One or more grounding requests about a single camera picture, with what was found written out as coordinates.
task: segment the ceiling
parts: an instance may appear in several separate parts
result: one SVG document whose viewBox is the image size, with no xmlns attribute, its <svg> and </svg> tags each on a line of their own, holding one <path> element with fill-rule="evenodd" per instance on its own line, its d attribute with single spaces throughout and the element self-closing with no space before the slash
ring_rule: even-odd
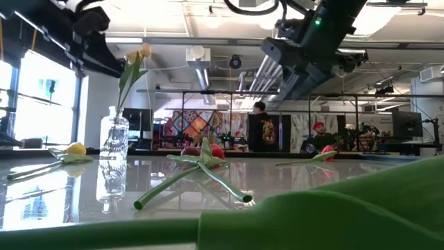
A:
<svg viewBox="0 0 444 250">
<path fill-rule="evenodd" d="M 427 12 L 418 16 L 418 9 L 404 9 L 398 12 L 386 26 L 365 37 L 366 41 L 380 42 L 443 42 L 444 1 L 426 1 Z M 280 12 L 265 17 L 245 17 L 230 12 L 218 1 L 142 1 L 108 0 L 100 3 L 110 16 L 111 24 L 107 37 L 191 37 L 191 38 L 251 38 L 273 37 L 274 30 L 264 29 L 280 17 Z M 208 6 L 212 5 L 216 16 L 208 17 Z M 364 25 L 378 18 L 367 17 Z M 139 44 L 109 44 L 119 57 L 127 51 L 134 51 Z M 229 84 L 241 71 L 257 69 L 264 53 L 259 47 L 211 46 L 212 65 L 210 80 L 225 78 Z M 171 68 L 186 66 L 185 45 L 152 45 L 153 57 L 150 67 Z M 241 56 L 240 70 L 229 70 L 228 62 L 232 55 Z M 315 92 L 364 92 L 368 86 L 374 87 L 384 78 L 394 78 L 399 89 L 408 91 L 410 78 L 418 75 L 418 70 L 427 65 L 444 65 L 444 50 L 368 50 L 370 63 L 344 78 L 335 77 L 324 83 Z M 170 83 L 196 82 L 196 72 L 189 67 L 164 71 Z"/>
</svg>

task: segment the clear glass bottle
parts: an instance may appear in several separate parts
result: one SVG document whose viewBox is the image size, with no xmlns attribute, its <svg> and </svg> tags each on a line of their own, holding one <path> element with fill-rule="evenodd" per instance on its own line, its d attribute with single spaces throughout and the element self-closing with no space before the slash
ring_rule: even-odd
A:
<svg viewBox="0 0 444 250">
<path fill-rule="evenodd" d="M 96 200 L 102 213 L 117 213 L 117 203 L 125 197 L 126 160 L 99 160 Z"/>
<path fill-rule="evenodd" d="M 111 106 L 110 115 L 102 119 L 99 155 L 102 160 L 126 159 L 130 123 L 122 113 L 123 108 Z"/>
</svg>

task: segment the dark hoodie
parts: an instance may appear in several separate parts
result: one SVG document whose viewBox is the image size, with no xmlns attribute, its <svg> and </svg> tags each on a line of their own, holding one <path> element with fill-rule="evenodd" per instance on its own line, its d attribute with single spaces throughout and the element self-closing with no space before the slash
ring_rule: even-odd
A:
<svg viewBox="0 0 444 250">
<path fill-rule="evenodd" d="M 262 121 L 268 121 L 270 119 L 270 116 L 266 112 L 262 112 L 260 114 L 255 115 L 255 121 L 253 121 L 253 127 L 251 135 L 252 138 L 248 138 L 248 141 L 250 142 L 250 149 L 253 150 L 253 152 L 267 152 L 271 150 L 270 145 L 265 144 L 264 140 L 262 139 L 262 127 L 263 123 Z"/>
</svg>

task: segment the person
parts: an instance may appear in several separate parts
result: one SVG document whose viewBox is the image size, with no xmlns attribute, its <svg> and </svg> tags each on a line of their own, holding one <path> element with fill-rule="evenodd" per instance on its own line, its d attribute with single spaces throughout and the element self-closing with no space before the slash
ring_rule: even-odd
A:
<svg viewBox="0 0 444 250">
<path fill-rule="evenodd" d="M 253 152 L 273 151 L 276 134 L 273 121 L 265 112 L 265 103 L 258 101 L 253 106 L 256 120 L 252 125 L 252 138 L 249 138 L 250 149 Z"/>
<path fill-rule="evenodd" d="M 336 146 L 336 138 L 331 133 L 325 132 L 324 123 L 315 122 L 313 130 L 316 132 L 316 135 L 311 138 L 308 143 L 312 144 L 316 150 L 323 150 L 327 145 L 332 147 Z"/>
</svg>

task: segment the black shirt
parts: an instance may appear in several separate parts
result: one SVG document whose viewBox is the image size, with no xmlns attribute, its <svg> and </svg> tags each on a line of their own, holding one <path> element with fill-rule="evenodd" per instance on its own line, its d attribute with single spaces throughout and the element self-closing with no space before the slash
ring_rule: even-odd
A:
<svg viewBox="0 0 444 250">
<path fill-rule="evenodd" d="M 336 143 L 336 138 L 331 133 L 324 133 L 323 135 L 317 135 L 307 141 L 308 143 L 311 143 L 316 150 L 323 150 L 325 146 Z"/>
<path fill-rule="evenodd" d="M 268 121 L 269 119 L 270 116 L 266 112 L 262 112 L 255 116 L 253 127 L 250 128 L 253 130 L 253 132 L 251 133 L 253 137 L 248 138 L 249 147 L 251 150 L 253 150 L 253 152 L 267 152 L 271 151 L 272 149 L 272 147 L 270 145 L 267 145 L 262 139 L 262 128 L 264 126 L 262 121 Z"/>
</svg>

